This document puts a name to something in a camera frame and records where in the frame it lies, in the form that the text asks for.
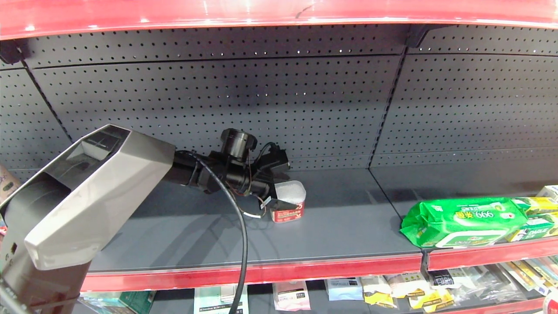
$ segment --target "white package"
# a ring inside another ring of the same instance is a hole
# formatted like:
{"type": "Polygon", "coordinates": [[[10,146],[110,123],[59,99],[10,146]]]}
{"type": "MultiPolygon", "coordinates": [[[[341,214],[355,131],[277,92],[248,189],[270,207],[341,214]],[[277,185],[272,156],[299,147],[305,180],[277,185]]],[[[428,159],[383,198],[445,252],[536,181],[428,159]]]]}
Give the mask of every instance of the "white package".
{"type": "MultiPolygon", "coordinates": [[[[230,293],[237,290],[237,285],[221,287],[204,287],[194,289],[194,314],[228,314],[233,300],[230,293]]],[[[248,314],[248,292],[244,286],[240,295],[237,312],[248,314]]]]}
{"type": "Polygon", "coordinates": [[[431,270],[428,276],[432,289],[475,288],[473,280],[461,268],[431,270]]]}
{"type": "Polygon", "coordinates": [[[558,185],[545,185],[536,197],[550,197],[558,202],[558,185]]]}
{"type": "Polygon", "coordinates": [[[391,287],[392,296],[396,298],[403,298],[417,290],[422,290],[424,292],[430,290],[430,284],[424,279],[424,276],[420,272],[386,275],[384,277],[386,277],[387,283],[391,287]]]}
{"type": "Polygon", "coordinates": [[[306,281],[274,283],[273,304],[276,311],[310,310],[306,281]]]}
{"type": "Polygon", "coordinates": [[[364,300],[359,278],[326,279],[325,287],[330,301],[364,300]]]}

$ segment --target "wet wipes package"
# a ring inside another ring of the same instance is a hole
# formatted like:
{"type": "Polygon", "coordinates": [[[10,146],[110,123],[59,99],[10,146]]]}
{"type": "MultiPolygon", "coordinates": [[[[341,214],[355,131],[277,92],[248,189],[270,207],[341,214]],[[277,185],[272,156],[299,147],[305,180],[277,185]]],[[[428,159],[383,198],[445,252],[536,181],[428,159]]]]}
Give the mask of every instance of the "wet wipes package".
{"type": "Polygon", "coordinates": [[[401,232],[421,248],[492,244],[527,222],[507,197],[438,199],[414,205],[401,232]]]}
{"type": "Polygon", "coordinates": [[[325,287],[330,301],[363,300],[360,278],[326,279],[325,287]]]}

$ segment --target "red and white can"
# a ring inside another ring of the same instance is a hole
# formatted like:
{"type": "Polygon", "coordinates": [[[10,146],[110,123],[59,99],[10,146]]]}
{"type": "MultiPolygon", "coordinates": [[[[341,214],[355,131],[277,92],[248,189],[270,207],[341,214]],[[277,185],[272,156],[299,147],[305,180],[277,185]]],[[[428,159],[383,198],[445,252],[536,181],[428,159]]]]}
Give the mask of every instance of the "red and white can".
{"type": "Polygon", "coordinates": [[[542,312],[544,314],[558,314],[558,292],[551,292],[545,298],[545,302],[542,305],[542,312]]]}
{"type": "Polygon", "coordinates": [[[304,202],[306,190],[300,181],[292,180],[275,184],[277,199],[296,204],[295,210],[272,211],[271,219],[274,222],[287,222],[298,220],[304,215],[304,202]]]}

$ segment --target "black cable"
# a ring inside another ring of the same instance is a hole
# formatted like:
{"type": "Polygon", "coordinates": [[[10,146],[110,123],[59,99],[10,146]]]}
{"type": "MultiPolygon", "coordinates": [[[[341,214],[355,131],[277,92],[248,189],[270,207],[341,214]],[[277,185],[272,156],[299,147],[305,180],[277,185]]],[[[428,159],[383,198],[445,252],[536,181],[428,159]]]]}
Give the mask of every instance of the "black cable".
{"type": "Polygon", "coordinates": [[[200,163],[205,169],[207,169],[207,171],[213,177],[213,179],[217,181],[217,184],[219,185],[221,190],[225,192],[225,194],[229,198],[229,201],[233,205],[234,209],[237,211],[238,218],[240,219],[240,229],[242,230],[242,261],[240,263],[240,276],[238,278],[237,291],[234,293],[233,303],[231,303],[230,310],[229,310],[229,314],[236,314],[238,304],[240,303],[242,290],[244,289],[244,280],[246,279],[246,267],[248,264],[248,234],[246,233],[246,224],[244,223],[244,216],[242,215],[242,210],[238,206],[237,201],[234,198],[234,195],[231,194],[230,190],[225,186],[223,181],[221,181],[221,179],[217,177],[217,175],[213,172],[213,170],[211,170],[211,168],[196,154],[190,151],[186,151],[186,153],[194,157],[198,161],[198,163],[200,163]]]}
{"type": "Polygon", "coordinates": [[[268,146],[270,146],[270,145],[275,145],[275,143],[274,143],[274,142],[268,142],[267,144],[265,144],[265,145],[262,147],[262,150],[259,151],[259,154],[258,154],[258,156],[256,157],[256,159],[254,159],[254,163],[255,163],[255,164],[258,163],[259,159],[260,159],[260,158],[262,157],[262,155],[263,155],[263,152],[266,151],[266,148],[267,148],[268,146]]]}

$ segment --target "package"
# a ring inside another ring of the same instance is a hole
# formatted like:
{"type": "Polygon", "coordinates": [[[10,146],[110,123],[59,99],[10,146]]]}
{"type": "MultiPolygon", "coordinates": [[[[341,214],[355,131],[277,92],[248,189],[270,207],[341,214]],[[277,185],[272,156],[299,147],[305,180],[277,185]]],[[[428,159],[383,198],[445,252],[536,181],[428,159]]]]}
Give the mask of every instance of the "package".
{"type": "Polygon", "coordinates": [[[549,236],[549,231],[554,228],[554,220],[550,215],[537,215],[528,218],[527,222],[518,230],[506,236],[509,242],[539,239],[549,236]]]}
{"type": "Polygon", "coordinates": [[[555,280],[546,266],[539,261],[539,259],[526,259],[524,260],[546,283],[552,288],[558,287],[558,281],[555,280]]]}
{"type": "Polygon", "coordinates": [[[20,181],[0,164],[0,203],[20,187],[20,181]]]}
{"type": "Polygon", "coordinates": [[[304,203],[306,200],[306,190],[300,181],[291,180],[275,184],[277,199],[296,204],[295,210],[271,211],[273,222],[287,222],[298,220],[304,215],[304,203]]]}
{"type": "Polygon", "coordinates": [[[447,289],[430,290],[424,296],[409,297],[411,308],[415,310],[423,308],[427,313],[439,311],[454,304],[453,296],[447,289]]]}
{"type": "Polygon", "coordinates": [[[556,265],[548,256],[538,258],[537,261],[546,273],[558,282],[558,265],[556,265]]]}
{"type": "Polygon", "coordinates": [[[306,281],[274,283],[273,303],[276,311],[311,310],[306,281]]]}
{"type": "Polygon", "coordinates": [[[401,232],[421,248],[482,246],[526,222],[525,213],[510,198],[439,199],[414,205],[401,232]]]}
{"type": "Polygon", "coordinates": [[[477,286],[473,291],[479,299],[494,303],[526,300],[525,295],[500,265],[476,266],[474,269],[478,272],[478,277],[476,282],[473,279],[477,286]]]}
{"type": "Polygon", "coordinates": [[[441,311],[444,309],[447,309],[450,306],[455,306],[456,302],[454,297],[451,295],[451,293],[447,290],[447,289],[442,289],[442,290],[436,290],[436,292],[438,293],[438,298],[441,302],[438,302],[436,300],[435,304],[431,304],[429,305],[427,302],[425,302],[423,304],[422,309],[426,312],[426,313],[433,313],[436,311],[441,311]]]}
{"type": "Polygon", "coordinates": [[[79,302],[97,314],[148,314],[156,291],[85,292],[79,302]]]}
{"type": "Polygon", "coordinates": [[[397,302],[391,296],[391,288],[383,276],[361,277],[360,282],[366,303],[385,308],[397,308],[397,302]]]}
{"type": "Polygon", "coordinates": [[[364,300],[360,278],[326,279],[325,288],[330,301],[364,300]]]}
{"type": "MultiPolygon", "coordinates": [[[[195,288],[194,314],[228,314],[236,289],[237,285],[195,288]]],[[[244,286],[240,295],[237,314],[248,313],[248,292],[247,287],[244,286]]]]}
{"type": "Polygon", "coordinates": [[[475,284],[461,268],[428,271],[432,289],[459,289],[465,286],[473,289],[475,284]]]}
{"type": "Polygon", "coordinates": [[[406,296],[424,296],[430,290],[430,285],[424,276],[418,273],[384,276],[392,291],[392,296],[405,298],[406,296]]]}
{"type": "Polygon", "coordinates": [[[537,197],[550,197],[558,202],[558,185],[546,185],[537,194],[537,197]]]}
{"type": "Polygon", "coordinates": [[[529,277],[524,271],[522,271],[516,264],[511,261],[506,263],[501,263],[501,266],[510,274],[513,279],[515,279],[523,288],[527,291],[536,290],[538,291],[538,286],[535,281],[529,277]]]}
{"type": "Polygon", "coordinates": [[[528,216],[558,212],[558,201],[550,197],[514,197],[512,200],[528,216]]]}

